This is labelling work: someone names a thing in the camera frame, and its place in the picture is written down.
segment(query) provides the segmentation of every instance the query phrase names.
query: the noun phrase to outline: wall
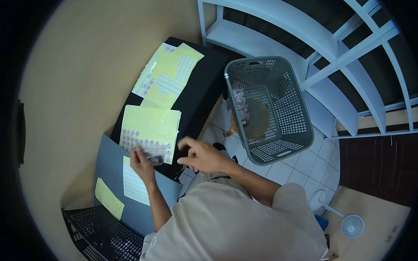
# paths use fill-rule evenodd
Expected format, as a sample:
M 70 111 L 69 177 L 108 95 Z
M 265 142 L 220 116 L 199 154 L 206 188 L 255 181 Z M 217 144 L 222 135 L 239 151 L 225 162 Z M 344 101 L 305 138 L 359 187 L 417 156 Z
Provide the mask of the wall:
M 208 27 L 216 8 L 205 7 Z M 101 135 L 169 36 L 200 43 L 196 0 L 67 0 L 32 50 L 19 97 L 26 114 L 20 176 L 34 221 L 60 260 L 84 260 L 60 208 L 92 193 Z
M 326 211 L 329 220 L 325 233 L 330 235 L 328 255 L 336 253 L 338 261 L 380 261 L 393 245 L 408 216 L 409 207 L 340 186 L 330 204 L 345 215 L 357 214 L 364 219 L 365 229 L 358 238 L 348 239 L 341 233 L 341 217 Z M 386 243 L 385 236 L 393 236 Z

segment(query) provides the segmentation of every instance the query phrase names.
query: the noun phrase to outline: stool leg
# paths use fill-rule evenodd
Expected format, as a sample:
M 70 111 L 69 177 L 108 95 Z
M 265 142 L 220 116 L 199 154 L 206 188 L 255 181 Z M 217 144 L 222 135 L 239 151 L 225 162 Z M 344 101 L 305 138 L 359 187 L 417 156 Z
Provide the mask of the stool leg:
M 226 132 L 226 133 L 224 133 L 224 136 L 225 137 L 229 137 L 229 136 L 231 136 L 232 134 L 234 134 L 235 133 L 235 130 L 234 130 L 234 128 L 232 128 L 232 129 L 230 129 L 228 132 Z

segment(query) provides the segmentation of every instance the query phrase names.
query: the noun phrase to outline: white fan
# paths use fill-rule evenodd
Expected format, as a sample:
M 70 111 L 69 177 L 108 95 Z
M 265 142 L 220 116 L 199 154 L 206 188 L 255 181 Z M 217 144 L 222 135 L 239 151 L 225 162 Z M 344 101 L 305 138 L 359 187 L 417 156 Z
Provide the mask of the white fan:
M 318 210 L 321 206 L 324 206 L 326 210 L 332 211 L 337 215 L 344 218 L 341 222 L 341 232 L 347 238 L 356 238 L 363 233 L 364 230 L 364 220 L 358 215 L 348 215 L 345 216 L 343 213 L 331 208 L 327 204 L 324 203 L 325 201 L 325 191 L 318 190 L 315 194 L 311 197 L 311 201 L 309 202 L 309 206 L 311 207 L 312 211 Z

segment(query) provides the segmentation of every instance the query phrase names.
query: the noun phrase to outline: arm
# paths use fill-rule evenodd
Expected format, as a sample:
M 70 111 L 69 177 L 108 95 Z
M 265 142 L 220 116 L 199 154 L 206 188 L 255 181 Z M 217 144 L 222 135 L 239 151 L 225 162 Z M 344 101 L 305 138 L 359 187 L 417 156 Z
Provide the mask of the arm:
M 147 160 L 144 151 L 140 146 L 131 149 L 130 165 L 134 171 L 144 181 L 150 199 L 151 212 L 153 215 L 154 231 L 158 232 L 160 228 L 167 223 L 171 217 L 170 209 L 161 194 L 155 181 L 155 170 L 152 163 Z
M 180 158 L 179 164 L 204 172 L 223 172 L 247 190 L 258 202 L 271 206 L 280 185 L 239 166 L 235 161 L 222 155 L 208 142 L 198 142 L 185 137 L 178 143 L 179 149 L 189 146 L 189 156 Z

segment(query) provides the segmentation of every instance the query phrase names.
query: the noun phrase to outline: hand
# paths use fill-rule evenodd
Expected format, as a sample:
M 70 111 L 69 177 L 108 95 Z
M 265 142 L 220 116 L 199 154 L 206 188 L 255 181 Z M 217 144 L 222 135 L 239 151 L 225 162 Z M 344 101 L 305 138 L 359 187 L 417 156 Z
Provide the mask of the hand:
M 186 145 L 190 147 L 188 157 L 179 158 L 178 164 L 184 164 L 195 172 L 225 172 L 236 165 L 235 161 L 225 157 L 207 141 L 198 142 L 190 137 L 184 137 L 178 142 L 178 149 L 182 150 Z
M 137 147 L 130 151 L 130 165 L 131 168 L 144 181 L 145 185 L 155 182 L 155 170 L 151 161 L 147 160 L 144 150 L 137 145 Z

